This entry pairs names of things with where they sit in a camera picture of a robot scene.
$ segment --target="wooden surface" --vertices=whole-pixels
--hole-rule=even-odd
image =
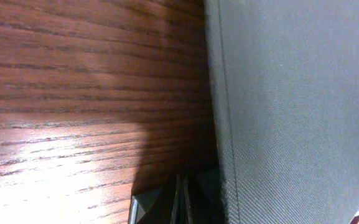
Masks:
[[[203,1],[0,1],[0,223],[126,223],[214,165]]]

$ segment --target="gray fabric case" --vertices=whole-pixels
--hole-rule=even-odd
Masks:
[[[206,1],[229,223],[359,209],[359,0]]]

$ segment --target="black object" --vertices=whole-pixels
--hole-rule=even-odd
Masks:
[[[206,1],[229,223],[359,209],[359,1]]]
[[[208,186],[207,194],[202,185]],[[198,177],[172,176],[162,189],[133,196],[129,223],[224,223],[221,204],[212,204],[220,198],[219,188],[217,170]]]

